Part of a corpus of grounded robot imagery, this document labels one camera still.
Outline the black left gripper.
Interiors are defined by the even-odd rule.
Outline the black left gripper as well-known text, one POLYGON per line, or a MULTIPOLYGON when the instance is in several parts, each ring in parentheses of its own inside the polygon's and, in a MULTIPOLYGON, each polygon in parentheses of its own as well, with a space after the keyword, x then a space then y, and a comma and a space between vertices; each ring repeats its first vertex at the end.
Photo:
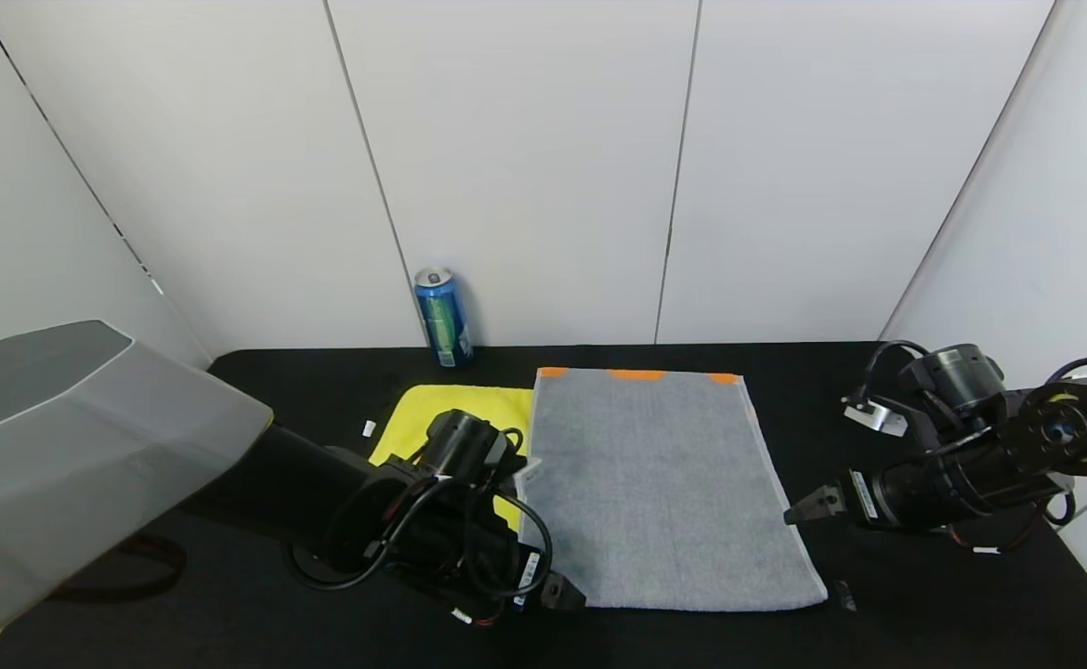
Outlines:
POLYGON ((466 521, 466 614, 522 612, 536 604, 548 612, 580 612, 586 600, 569 577, 551 571, 544 538, 523 542, 504 518, 466 521))

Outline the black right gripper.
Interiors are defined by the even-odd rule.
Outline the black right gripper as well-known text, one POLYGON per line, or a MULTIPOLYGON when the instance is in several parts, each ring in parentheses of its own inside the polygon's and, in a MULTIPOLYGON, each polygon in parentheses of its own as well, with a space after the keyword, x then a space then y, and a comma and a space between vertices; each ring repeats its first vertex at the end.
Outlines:
POLYGON ((908 460, 878 470, 850 469, 784 512, 784 524, 850 513, 878 531, 933 531, 955 521, 954 482, 936 460, 908 460))

